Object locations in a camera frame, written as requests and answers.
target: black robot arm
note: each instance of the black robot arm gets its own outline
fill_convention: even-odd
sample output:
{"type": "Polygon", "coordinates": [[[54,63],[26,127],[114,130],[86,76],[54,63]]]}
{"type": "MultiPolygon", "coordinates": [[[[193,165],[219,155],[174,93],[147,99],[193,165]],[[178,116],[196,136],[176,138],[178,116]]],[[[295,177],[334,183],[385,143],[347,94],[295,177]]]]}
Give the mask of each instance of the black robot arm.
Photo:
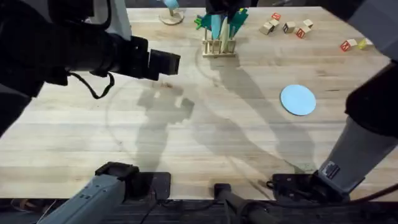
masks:
{"type": "Polygon", "coordinates": [[[44,83],[66,86],[70,75],[81,79],[72,71],[109,75],[109,87],[114,81],[110,72],[150,80],[158,80],[160,73],[178,72],[179,55],[148,52],[144,38],[126,40],[108,33],[108,20],[99,25],[85,23],[93,16],[92,0],[56,0],[56,4],[49,0],[44,7],[48,11],[37,10],[43,1],[27,2],[0,1],[0,136],[44,83]]]}

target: wire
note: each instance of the wire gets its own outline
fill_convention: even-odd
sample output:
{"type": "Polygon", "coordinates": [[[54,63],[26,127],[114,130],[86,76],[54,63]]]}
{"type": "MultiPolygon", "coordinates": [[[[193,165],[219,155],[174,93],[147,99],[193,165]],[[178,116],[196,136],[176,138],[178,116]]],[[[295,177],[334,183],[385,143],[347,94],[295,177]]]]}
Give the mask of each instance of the wire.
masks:
{"type": "Polygon", "coordinates": [[[164,208],[166,208],[166,209],[169,209],[169,210],[174,210],[174,211],[179,211],[179,212],[200,212],[200,211],[204,211],[204,210],[208,210],[209,208],[211,208],[212,206],[214,206],[214,205],[217,205],[218,203],[217,203],[218,201],[216,201],[216,200],[214,200],[214,201],[212,201],[211,203],[209,203],[208,205],[205,205],[205,206],[203,206],[203,207],[199,207],[199,208],[186,208],[186,209],[179,209],[179,208],[177,208],[177,207],[169,207],[169,206],[166,206],[167,205],[167,203],[170,203],[170,202],[167,202],[167,203],[162,203],[162,202],[160,202],[160,206],[162,206],[162,207],[164,207],[164,208]]]}
{"type": "Polygon", "coordinates": [[[48,209],[45,210],[43,215],[39,218],[39,220],[37,220],[36,224],[39,224],[42,221],[45,214],[47,214],[47,212],[49,212],[50,208],[55,204],[55,202],[57,202],[57,199],[55,199],[54,202],[48,207],[48,209]]]}
{"type": "Polygon", "coordinates": [[[32,211],[29,211],[29,210],[26,210],[26,209],[21,209],[21,208],[15,207],[14,206],[14,201],[15,201],[14,198],[10,201],[10,205],[11,205],[11,207],[13,209],[17,210],[18,212],[26,212],[26,213],[31,213],[32,212],[32,211]]]}
{"type": "Polygon", "coordinates": [[[246,206],[249,206],[250,203],[255,203],[256,205],[262,205],[263,207],[266,207],[267,205],[272,205],[275,207],[292,208],[292,209],[313,209],[313,208],[352,206],[352,205],[357,205],[357,204],[364,203],[364,202],[369,202],[371,200],[377,199],[377,198],[385,196],[387,194],[391,194],[396,190],[398,190],[398,184],[394,184],[394,185],[392,185],[386,189],[380,190],[374,194],[371,194],[371,195],[368,195],[366,197],[359,198],[356,200],[352,200],[349,202],[330,203],[330,204],[324,204],[324,205],[283,205],[283,204],[280,204],[277,202],[271,202],[271,201],[264,201],[264,202],[248,201],[248,205],[246,205],[246,206]]]}
{"type": "Polygon", "coordinates": [[[141,222],[139,224],[143,224],[145,222],[145,220],[147,219],[147,217],[149,216],[149,214],[151,213],[151,211],[153,211],[153,209],[155,209],[158,206],[158,202],[155,202],[155,204],[153,204],[153,206],[151,206],[151,208],[148,210],[148,212],[144,215],[144,217],[142,218],[141,222]]]}
{"type": "Polygon", "coordinates": [[[98,96],[97,93],[93,90],[93,88],[90,86],[90,84],[88,84],[88,82],[82,78],[80,75],[70,72],[69,73],[71,76],[76,77],[77,79],[79,79],[79,81],[81,81],[90,91],[91,95],[93,96],[94,99],[98,100],[104,96],[106,96],[108,94],[108,92],[110,91],[110,89],[114,86],[114,77],[112,74],[110,74],[108,72],[108,76],[109,76],[109,85],[107,87],[105,87],[104,92],[102,92],[101,96],[98,96]]]}

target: blue disc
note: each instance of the blue disc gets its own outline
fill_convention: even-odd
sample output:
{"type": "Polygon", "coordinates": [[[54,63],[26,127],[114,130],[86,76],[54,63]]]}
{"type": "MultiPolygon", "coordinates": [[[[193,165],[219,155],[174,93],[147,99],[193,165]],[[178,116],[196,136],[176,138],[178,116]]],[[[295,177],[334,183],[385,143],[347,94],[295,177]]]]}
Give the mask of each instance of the blue disc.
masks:
{"type": "Polygon", "coordinates": [[[307,115],[315,110],[317,100],[307,87],[302,85],[288,85],[280,93],[283,107],[294,115],[307,115]]]}

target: black mount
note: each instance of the black mount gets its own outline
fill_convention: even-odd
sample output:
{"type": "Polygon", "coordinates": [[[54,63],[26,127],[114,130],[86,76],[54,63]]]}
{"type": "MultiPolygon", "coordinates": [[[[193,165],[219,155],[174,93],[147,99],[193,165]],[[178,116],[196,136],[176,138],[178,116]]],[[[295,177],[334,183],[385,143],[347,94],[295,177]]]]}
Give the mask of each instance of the black mount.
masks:
{"type": "Polygon", "coordinates": [[[281,204],[337,203],[349,201],[314,174],[274,174],[267,188],[281,204]]]}
{"type": "Polygon", "coordinates": [[[139,200],[152,192],[158,200],[170,197],[171,174],[168,172],[139,172],[138,167],[120,162],[108,162],[95,171],[95,175],[108,174],[125,182],[124,200],[139,200]]]}

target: light blue plate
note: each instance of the light blue plate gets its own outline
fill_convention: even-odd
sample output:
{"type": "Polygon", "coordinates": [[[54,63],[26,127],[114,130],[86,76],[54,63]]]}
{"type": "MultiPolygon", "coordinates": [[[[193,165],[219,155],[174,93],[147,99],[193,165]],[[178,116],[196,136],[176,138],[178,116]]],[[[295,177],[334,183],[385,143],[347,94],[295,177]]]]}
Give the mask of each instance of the light blue plate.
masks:
{"type": "Polygon", "coordinates": [[[163,0],[163,2],[164,2],[164,4],[165,4],[169,9],[171,9],[171,10],[174,10],[174,9],[180,7],[180,6],[178,5],[177,0],[163,0]]]}
{"type": "Polygon", "coordinates": [[[280,93],[280,102],[283,107],[294,115],[307,115],[315,110],[317,100],[307,87],[289,85],[280,93]]]}

